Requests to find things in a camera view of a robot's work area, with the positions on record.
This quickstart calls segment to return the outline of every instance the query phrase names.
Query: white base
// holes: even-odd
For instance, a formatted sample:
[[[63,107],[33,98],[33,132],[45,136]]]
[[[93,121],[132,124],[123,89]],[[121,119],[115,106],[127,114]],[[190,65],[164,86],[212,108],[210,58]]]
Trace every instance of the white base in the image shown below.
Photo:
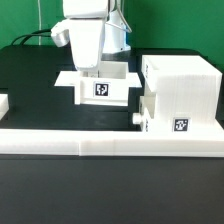
[[[0,130],[0,154],[224,157],[220,127],[198,134]]]

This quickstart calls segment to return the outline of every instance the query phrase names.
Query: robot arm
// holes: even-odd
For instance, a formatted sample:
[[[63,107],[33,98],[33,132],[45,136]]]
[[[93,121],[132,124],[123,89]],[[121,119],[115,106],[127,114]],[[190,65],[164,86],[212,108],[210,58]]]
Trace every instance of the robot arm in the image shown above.
[[[105,23],[114,7],[115,0],[63,0],[64,16],[67,19],[52,29],[52,38],[59,47],[70,40],[77,70],[98,70]]]

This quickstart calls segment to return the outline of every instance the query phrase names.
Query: white block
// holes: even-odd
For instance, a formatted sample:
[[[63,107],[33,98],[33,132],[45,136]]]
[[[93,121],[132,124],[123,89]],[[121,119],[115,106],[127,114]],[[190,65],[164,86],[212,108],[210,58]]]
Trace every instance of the white block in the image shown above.
[[[188,131],[214,125],[222,73],[203,58],[144,55],[142,72],[155,128],[173,131],[178,119],[188,123]]]

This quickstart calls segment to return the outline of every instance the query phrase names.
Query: white robot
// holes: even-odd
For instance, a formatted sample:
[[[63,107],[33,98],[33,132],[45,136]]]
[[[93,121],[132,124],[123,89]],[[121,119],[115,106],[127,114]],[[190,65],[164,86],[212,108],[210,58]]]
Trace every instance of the white robot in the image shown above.
[[[130,50],[120,1],[64,0],[63,9],[67,19],[52,29],[52,38],[59,47],[70,40],[77,72],[62,71],[55,86],[75,87],[76,105],[128,106],[129,88],[141,87],[138,74],[129,73],[126,62],[101,61],[103,50]]]
[[[63,0],[63,11],[66,20],[56,24],[51,36],[58,47],[66,45],[70,40],[78,71],[98,72],[105,30],[105,53],[130,50],[125,44],[125,33],[117,30],[131,32],[120,11],[120,0]],[[106,23],[114,27],[105,27]]]

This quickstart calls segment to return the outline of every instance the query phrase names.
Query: black table surface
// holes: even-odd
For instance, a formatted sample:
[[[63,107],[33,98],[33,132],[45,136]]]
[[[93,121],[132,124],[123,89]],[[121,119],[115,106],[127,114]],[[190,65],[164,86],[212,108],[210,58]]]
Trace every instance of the black table surface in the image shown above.
[[[141,49],[113,59],[131,61],[130,70],[139,71],[140,56],[148,52],[167,53]],[[131,93],[136,102],[126,108],[80,106],[76,111],[71,104],[68,116],[84,113],[101,119],[106,110],[104,116],[112,121],[89,125],[89,118],[81,117],[78,125],[68,125],[62,107],[71,103],[73,90],[53,84],[62,67],[74,69],[70,56],[69,48],[12,46],[0,51],[0,92],[9,94],[11,106],[1,128],[135,130],[129,116],[140,91]],[[53,112],[57,103],[58,111],[50,117],[46,105]],[[114,123],[113,118],[120,120]],[[0,156],[2,224],[223,224],[223,203],[222,158]]]

